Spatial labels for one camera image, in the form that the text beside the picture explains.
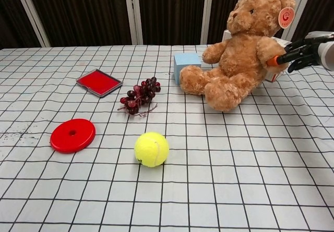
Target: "teddy bear foot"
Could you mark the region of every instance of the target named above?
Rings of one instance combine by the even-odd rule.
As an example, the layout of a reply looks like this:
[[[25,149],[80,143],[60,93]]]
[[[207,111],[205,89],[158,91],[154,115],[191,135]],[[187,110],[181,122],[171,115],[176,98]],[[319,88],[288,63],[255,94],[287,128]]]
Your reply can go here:
[[[220,84],[208,83],[205,86],[205,98],[208,105],[222,112],[228,112],[237,107],[244,98],[239,89],[225,78],[220,79]]]
[[[209,78],[195,65],[189,65],[180,71],[180,87],[188,94],[203,95],[208,82]]]

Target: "tennis ball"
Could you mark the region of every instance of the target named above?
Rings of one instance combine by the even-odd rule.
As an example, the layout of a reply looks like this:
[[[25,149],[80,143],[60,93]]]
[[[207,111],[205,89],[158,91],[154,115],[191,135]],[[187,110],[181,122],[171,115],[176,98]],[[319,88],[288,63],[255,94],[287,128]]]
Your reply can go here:
[[[159,133],[144,133],[135,143],[135,157],[142,165],[147,167],[155,167],[162,164],[167,159],[168,154],[168,142]]]

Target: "teddy bear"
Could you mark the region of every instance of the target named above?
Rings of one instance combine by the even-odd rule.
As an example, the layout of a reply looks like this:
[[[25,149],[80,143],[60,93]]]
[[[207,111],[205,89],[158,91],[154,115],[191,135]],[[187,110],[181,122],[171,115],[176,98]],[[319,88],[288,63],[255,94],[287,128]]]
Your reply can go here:
[[[231,38],[209,45],[202,54],[211,70],[189,65],[180,71],[180,87],[187,94],[204,95],[210,107],[228,112],[236,108],[265,79],[288,64],[268,66],[267,61],[285,54],[272,37],[282,28],[282,9],[294,9],[295,0],[238,0],[227,19]]]

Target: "teddy bear tag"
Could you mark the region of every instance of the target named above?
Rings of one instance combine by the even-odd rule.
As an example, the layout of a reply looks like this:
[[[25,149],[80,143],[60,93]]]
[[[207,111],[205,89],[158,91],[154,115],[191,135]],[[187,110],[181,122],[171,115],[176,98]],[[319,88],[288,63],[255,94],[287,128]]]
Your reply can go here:
[[[291,7],[283,8],[278,15],[278,23],[281,28],[286,29],[294,19],[294,9]]]

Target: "teddy bear arm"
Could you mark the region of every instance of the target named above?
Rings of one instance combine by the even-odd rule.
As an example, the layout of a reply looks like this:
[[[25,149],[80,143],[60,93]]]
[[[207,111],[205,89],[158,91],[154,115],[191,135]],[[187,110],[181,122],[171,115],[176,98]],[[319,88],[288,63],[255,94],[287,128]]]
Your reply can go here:
[[[271,73],[280,73],[288,67],[287,63],[279,66],[268,66],[268,60],[286,53],[284,48],[273,38],[263,36],[256,44],[256,52],[263,67]]]
[[[216,64],[224,53],[229,40],[215,43],[205,49],[202,54],[203,61],[207,64]]]

